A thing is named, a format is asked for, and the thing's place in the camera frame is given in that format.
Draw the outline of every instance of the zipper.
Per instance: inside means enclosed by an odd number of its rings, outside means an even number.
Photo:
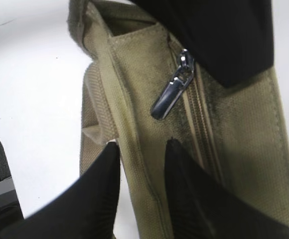
[[[190,53],[183,49],[176,58],[177,69],[151,108],[151,115],[164,119],[182,96],[192,135],[194,158],[216,181],[224,180],[207,111],[200,68]]]
[[[195,64],[190,53],[183,49],[177,58],[178,67],[151,108],[151,116],[163,120],[171,111],[194,77]]]

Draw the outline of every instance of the bag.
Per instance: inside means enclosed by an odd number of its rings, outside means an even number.
[[[199,62],[177,75],[190,56],[135,5],[71,0],[68,23],[93,61],[83,86],[81,173],[117,141],[142,239],[174,237],[164,183],[171,138],[227,191],[289,227],[289,145],[273,67],[230,88]],[[155,111],[175,76],[191,82]]]

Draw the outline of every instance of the metal zipper pull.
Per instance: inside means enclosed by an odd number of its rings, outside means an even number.
[[[151,116],[156,120],[162,120],[169,114],[194,77],[194,59],[186,49],[180,53],[177,64],[177,70],[151,108]]]

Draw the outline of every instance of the white background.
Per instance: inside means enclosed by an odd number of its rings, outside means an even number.
[[[289,132],[289,0],[274,0],[275,62]],[[83,74],[90,59],[69,37],[65,0],[0,0],[0,140],[24,216],[79,176]],[[137,237],[122,185],[115,233]]]

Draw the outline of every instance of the stitching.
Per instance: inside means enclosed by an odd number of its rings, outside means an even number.
[[[137,31],[133,31],[130,33],[126,33],[126,34],[123,34],[120,36],[111,37],[111,38],[109,38],[109,40],[114,44],[119,44],[119,43],[123,43],[127,40],[132,40],[135,37],[141,37],[141,36],[144,36],[145,34],[153,35],[153,34],[157,34],[158,32],[162,32],[162,33],[166,34],[165,29],[159,23],[157,23],[153,26],[148,26],[146,28],[143,28],[143,29],[140,29]]]
[[[110,52],[111,52],[111,57],[113,58],[113,62],[118,62],[115,51],[110,51]],[[122,77],[120,70],[117,69],[117,67],[114,67],[114,69],[115,69],[115,72],[116,72],[117,77],[119,79],[119,84],[120,85],[121,85],[121,83],[125,84],[125,81],[123,80],[123,77]],[[128,109],[131,109],[131,112],[133,114],[134,112],[133,112],[132,103],[128,100],[130,98],[130,93],[124,85],[121,85],[121,90],[123,92],[125,104],[127,105]],[[136,139],[137,140],[136,140],[135,146],[136,146],[136,148],[140,149],[141,148],[139,145],[140,140],[139,140],[139,137],[137,134],[136,134]],[[140,164],[141,164],[140,171],[142,171],[142,173],[144,175],[147,189],[148,189],[149,193],[151,194],[153,201],[155,202],[155,206],[157,206],[157,208],[158,208],[160,227],[161,227],[162,233],[164,234],[164,238],[167,238],[167,228],[165,225],[165,220],[163,219],[164,216],[163,216],[161,199],[158,196],[158,194],[155,192],[154,187],[151,184],[151,180],[150,180],[150,177],[148,175],[148,168],[144,162],[143,154],[139,153],[139,151],[141,151],[141,150],[136,150],[136,154],[137,154],[138,158],[140,159]]]
[[[274,81],[273,81],[273,77],[271,77],[271,74],[273,74],[273,73],[271,72],[271,70],[267,70],[265,72],[265,74],[266,74],[266,77],[268,77],[269,80],[270,80],[269,81],[270,91],[271,91],[270,96],[271,96],[272,105],[273,105],[273,111],[274,111],[274,116],[275,116],[275,126],[276,126],[276,130],[277,130],[277,133],[278,133],[278,136],[279,136],[278,144],[279,144],[279,148],[280,148],[280,153],[282,155],[283,161],[287,162],[289,160],[287,159],[286,154],[285,154],[285,152],[283,150],[283,134],[282,134],[282,130],[281,130],[281,125],[282,125],[283,122],[281,122],[281,120],[280,120],[280,118],[278,116],[279,115],[278,114],[279,106],[278,106],[277,102],[279,101],[279,98],[277,98],[276,94],[274,93],[274,88],[275,88],[274,87]]]

